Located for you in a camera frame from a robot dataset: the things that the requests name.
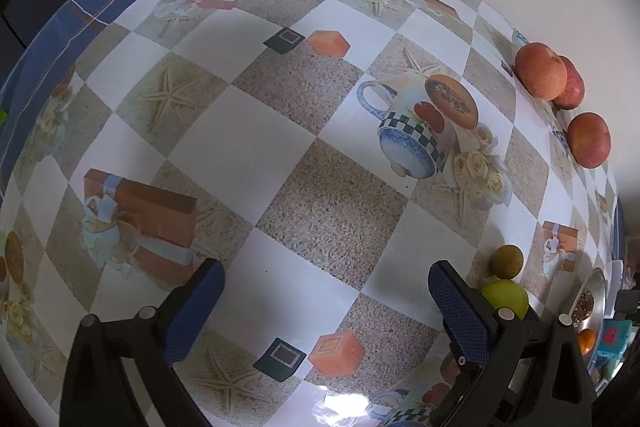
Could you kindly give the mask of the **green pear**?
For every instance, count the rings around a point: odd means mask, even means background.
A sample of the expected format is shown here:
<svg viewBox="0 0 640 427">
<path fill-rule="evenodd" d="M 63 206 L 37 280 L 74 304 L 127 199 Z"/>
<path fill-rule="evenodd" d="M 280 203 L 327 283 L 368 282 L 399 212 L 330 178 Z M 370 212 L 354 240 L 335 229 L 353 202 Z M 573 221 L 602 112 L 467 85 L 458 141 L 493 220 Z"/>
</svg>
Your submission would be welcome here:
<svg viewBox="0 0 640 427">
<path fill-rule="evenodd" d="M 485 285 L 480 292 L 496 310 L 511 309 L 517 317 L 525 319 L 529 302 L 526 290 L 511 280 L 496 280 Z"/>
</svg>

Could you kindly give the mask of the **small olive round fruit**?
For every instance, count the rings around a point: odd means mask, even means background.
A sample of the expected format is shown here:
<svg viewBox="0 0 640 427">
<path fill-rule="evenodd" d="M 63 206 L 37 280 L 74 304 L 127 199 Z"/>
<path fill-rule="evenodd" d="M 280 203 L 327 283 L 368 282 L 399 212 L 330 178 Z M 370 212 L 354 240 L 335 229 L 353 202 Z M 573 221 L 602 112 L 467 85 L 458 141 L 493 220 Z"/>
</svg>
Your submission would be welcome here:
<svg viewBox="0 0 640 427">
<path fill-rule="evenodd" d="M 498 279 L 513 280 L 523 269 L 524 255 L 518 246 L 502 245 L 491 255 L 489 265 Z"/>
</svg>

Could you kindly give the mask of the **small orange in bowl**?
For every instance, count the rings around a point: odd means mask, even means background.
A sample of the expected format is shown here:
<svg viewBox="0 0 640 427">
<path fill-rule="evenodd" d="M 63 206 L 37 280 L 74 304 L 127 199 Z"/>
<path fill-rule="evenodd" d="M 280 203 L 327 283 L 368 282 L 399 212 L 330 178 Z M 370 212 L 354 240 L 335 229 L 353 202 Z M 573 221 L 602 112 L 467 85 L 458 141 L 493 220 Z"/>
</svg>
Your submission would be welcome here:
<svg viewBox="0 0 640 427">
<path fill-rule="evenodd" d="M 582 355 L 588 355 L 596 345 L 596 334 L 593 329 L 582 329 L 577 334 L 577 342 Z"/>
</svg>

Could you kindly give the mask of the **silver metal bowl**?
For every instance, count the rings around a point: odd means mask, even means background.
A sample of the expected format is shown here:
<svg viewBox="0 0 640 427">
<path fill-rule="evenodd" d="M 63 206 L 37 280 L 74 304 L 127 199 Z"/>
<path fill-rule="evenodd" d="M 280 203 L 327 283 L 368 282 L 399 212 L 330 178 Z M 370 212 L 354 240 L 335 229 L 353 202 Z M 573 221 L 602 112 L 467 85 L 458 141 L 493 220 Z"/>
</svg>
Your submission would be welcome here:
<svg viewBox="0 0 640 427">
<path fill-rule="evenodd" d="M 607 289 L 603 270 L 594 268 L 580 286 L 568 311 L 578 347 L 582 351 L 582 359 L 587 367 L 592 365 L 596 357 L 604 321 Z"/>
</svg>

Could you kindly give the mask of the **teal toy box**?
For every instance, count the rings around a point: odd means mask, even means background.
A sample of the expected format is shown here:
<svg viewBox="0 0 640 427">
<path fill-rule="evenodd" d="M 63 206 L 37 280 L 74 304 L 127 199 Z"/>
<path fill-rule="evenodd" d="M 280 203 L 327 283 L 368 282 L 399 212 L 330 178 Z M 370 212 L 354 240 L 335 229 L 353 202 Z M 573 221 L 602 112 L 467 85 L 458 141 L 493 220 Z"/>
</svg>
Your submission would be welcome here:
<svg viewBox="0 0 640 427">
<path fill-rule="evenodd" d="M 605 319 L 597 356 L 608 360 L 620 359 L 627 348 L 631 329 L 629 320 Z"/>
</svg>

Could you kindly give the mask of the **red apple near edge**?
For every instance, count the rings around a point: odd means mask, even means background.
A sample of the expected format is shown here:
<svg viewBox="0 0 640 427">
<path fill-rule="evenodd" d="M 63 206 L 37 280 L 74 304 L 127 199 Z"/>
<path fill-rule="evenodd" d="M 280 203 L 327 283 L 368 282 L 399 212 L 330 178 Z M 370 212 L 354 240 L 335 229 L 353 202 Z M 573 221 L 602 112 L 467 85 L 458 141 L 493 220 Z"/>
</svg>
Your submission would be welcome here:
<svg viewBox="0 0 640 427">
<path fill-rule="evenodd" d="M 574 117 L 568 125 L 566 139 L 577 164 L 586 169 L 601 166 L 611 152 L 610 130 L 596 113 L 581 113 Z"/>
</svg>

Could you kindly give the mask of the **checkered printed tablecloth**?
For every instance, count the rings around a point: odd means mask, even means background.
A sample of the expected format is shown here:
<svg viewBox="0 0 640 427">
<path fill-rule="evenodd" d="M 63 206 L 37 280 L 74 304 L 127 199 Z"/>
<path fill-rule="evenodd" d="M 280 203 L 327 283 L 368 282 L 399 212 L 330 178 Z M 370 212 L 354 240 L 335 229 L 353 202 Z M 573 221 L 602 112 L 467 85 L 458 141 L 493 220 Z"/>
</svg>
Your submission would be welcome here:
<svg viewBox="0 0 640 427">
<path fill-rule="evenodd" d="M 480 0 L 68 0 L 1 89 L 1 366 L 58 421 L 80 320 L 226 288 L 177 366 L 216 426 L 422 419 L 454 382 L 433 262 L 521 249 L 559 313 L 616 247 L 608 166 Z"/>
</svg>

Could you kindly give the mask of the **dark red apple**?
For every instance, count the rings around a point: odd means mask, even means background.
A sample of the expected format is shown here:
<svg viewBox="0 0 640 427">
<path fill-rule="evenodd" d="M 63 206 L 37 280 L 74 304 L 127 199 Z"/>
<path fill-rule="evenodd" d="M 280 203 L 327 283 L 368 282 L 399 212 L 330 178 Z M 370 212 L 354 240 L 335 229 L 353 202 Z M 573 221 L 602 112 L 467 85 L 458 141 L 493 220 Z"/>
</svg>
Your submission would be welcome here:
<svg viewBox="0 0 640 427">
<path fill-rule="evenodd" d="M 561 55 L 560 59 L 565 65 L 567 72 L 566 85 L 563 92 L 552 100 L 556 108 L 570 110 L 577 108 L 585 98 L 585 83 L 575 65 L 566 56 Z"/>
</svg>

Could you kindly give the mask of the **pale red apple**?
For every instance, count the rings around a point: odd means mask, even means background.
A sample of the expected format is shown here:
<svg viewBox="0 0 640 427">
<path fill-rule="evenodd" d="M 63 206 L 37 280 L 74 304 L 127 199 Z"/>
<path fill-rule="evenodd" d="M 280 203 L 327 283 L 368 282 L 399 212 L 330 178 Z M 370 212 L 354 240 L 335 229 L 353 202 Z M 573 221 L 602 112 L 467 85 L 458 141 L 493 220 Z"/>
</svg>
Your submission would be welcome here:
<svg viewBox="0 0 640 427">
<path fill-rule="evenodd" d="M 558 54 L 541 42 L 522 46 L 516 52 L 514 66 L 518 79 L 534 98 L 551 101 L 566 87 L 566 66 Z"/>
</svg>

